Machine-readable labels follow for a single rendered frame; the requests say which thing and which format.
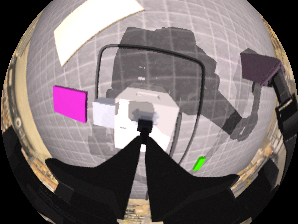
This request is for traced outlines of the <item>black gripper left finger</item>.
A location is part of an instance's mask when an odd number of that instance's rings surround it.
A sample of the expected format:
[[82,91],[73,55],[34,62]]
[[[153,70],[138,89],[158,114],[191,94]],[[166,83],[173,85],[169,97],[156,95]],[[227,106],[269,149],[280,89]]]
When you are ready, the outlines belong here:
[[120,152],[94,168],[61,163],[53,157],[45,160],[45,164],[57,183],[68,186],[82,196],[108,204],[118,220],[124,220],[141,145],[142,136],[136,136]]

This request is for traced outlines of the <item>black usb plug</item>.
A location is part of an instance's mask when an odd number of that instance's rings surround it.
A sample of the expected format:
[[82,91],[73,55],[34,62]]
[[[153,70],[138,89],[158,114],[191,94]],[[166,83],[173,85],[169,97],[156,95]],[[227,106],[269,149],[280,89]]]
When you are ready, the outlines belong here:
[[138,119],[137,132],[141,132],[142,144],[148,144],[149,133],[152,133],[153,121],[150,120],[149,116],[141,116],[141,119]]

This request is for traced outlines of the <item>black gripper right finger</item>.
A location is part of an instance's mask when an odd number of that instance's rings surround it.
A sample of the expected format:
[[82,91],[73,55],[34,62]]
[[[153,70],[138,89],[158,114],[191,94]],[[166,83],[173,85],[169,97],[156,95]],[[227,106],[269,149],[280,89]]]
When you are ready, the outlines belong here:
[[148,183],[150,222],[164,221],[188,202],[201,200],[229,189],[238,175],[197,177],[166,155],[157,141],[148,137],[145,152],[146,183]]

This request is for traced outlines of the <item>magenta flat bar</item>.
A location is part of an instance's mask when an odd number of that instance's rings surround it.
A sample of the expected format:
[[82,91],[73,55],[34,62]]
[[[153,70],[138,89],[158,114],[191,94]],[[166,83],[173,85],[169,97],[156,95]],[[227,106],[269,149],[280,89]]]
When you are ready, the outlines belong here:
[[55,111],[71,119],[86,123],[86,97],[88,92],[74,91],[72,88],[53,87]]

